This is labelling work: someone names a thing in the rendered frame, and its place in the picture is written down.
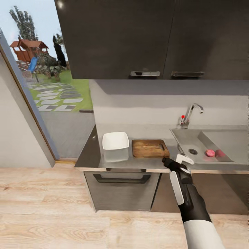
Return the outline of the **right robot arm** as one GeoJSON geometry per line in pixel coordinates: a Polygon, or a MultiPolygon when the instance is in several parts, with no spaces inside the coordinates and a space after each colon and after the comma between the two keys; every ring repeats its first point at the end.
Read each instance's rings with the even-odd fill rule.
{"type": "Polygon", "coordinates": [[[194,164],[192,159],[176,155],[176,159],[163,157],[162,162],[171,170],[170,180],[186,233],[188,249],[226,249],[205,208],[205,201],[193,185],[191,172],[186,162],[194,164]],[[175,162],[174,162],[175,161],[175,162]]]}

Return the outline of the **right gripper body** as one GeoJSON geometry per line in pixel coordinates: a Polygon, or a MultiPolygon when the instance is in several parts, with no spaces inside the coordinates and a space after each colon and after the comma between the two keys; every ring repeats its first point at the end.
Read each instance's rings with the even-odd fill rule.
{"type": "Polygon", "coordinates": [[[166,168],[171,170],[172,167],[175,166],[175,165],[179,165],[179,166],[181,166],[181,167],[183,167],[185,169],[187,168],[187,165],[180,164],[180,163],[174,162],[174,160],[171,160],[170,158],[166,158],[166,161],[164,162],[164,166],[166,166],[166,168]]]}

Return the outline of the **vidalia onion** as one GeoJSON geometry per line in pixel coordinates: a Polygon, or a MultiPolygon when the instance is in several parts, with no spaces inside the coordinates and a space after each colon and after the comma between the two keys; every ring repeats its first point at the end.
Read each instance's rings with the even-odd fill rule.
{"type": "Polygon", "coordinates": [[[206,155],[209,157],[215,157],[215,152],[211,149],[206,150],[206,155]]]}

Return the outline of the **cutting board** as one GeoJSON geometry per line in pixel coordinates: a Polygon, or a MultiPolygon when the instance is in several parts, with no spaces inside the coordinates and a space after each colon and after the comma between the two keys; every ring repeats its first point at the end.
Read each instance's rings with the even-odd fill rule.
{"type": "Polygon", "coordinates": [[[132,151],[135,158],[163,158],[170,157],[165,142],[158,140],[132,140],[132,151]],[[164,150],[161,150],[162,145],[164,150]]]}

